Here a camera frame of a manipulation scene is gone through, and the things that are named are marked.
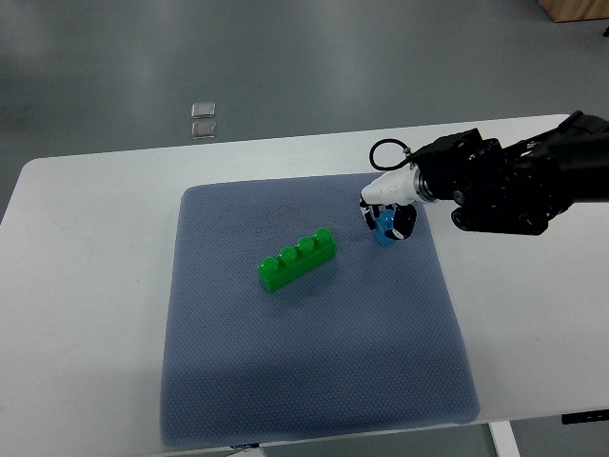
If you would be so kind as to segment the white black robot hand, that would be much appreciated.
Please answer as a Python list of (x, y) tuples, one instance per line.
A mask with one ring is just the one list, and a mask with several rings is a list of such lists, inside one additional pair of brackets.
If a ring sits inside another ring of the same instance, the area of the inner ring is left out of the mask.
[(385, 209), (395, 211), (393, 230), (387, 235), (397, 241), (408, 238), (415, 227), (417, 211), (413, 204), (420, 201), (417, 192), (418, 173), (415, 170), (392, 170), (363, 188), (360, 210), (372, 231), (374, 219)]

